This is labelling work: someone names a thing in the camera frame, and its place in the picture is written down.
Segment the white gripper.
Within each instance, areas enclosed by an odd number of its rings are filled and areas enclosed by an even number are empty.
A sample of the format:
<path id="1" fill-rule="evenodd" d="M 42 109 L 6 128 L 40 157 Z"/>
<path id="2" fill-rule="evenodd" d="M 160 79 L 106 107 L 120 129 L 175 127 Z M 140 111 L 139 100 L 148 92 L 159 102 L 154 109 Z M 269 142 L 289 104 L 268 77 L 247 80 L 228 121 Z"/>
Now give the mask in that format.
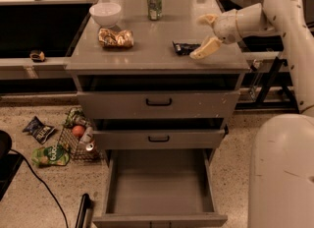
<path id="1" fill-rule="evenodd" d="M 189 56 L 192 59 L 203 59 L 216 52 L 222 45 L 241 41 L 240 33 L 236 24 L 237 10 L 230 10 L 221 14 L 205 14 L 197 19 L 199 25 L 212 27 L 216 36 L 206 37 L 201 45 L 193 50 Z"/>

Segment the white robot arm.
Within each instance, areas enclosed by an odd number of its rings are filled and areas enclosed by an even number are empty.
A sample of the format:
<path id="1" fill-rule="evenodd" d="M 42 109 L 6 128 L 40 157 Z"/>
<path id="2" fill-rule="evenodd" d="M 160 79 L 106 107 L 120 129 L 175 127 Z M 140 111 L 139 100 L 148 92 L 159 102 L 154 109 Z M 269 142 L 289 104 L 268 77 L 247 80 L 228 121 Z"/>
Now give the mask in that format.
<path id="1" fill-rule="evenodd" d="M 314 36 L 303 0 L 263 0 L 238 11 L 197 19 L 214 35 L 190 53 L 202 59 L 223 44 L 277 34 L 288 62 L 297 114 L 259 129 L 251 151 L 248 228 L 314 228 Z"/>

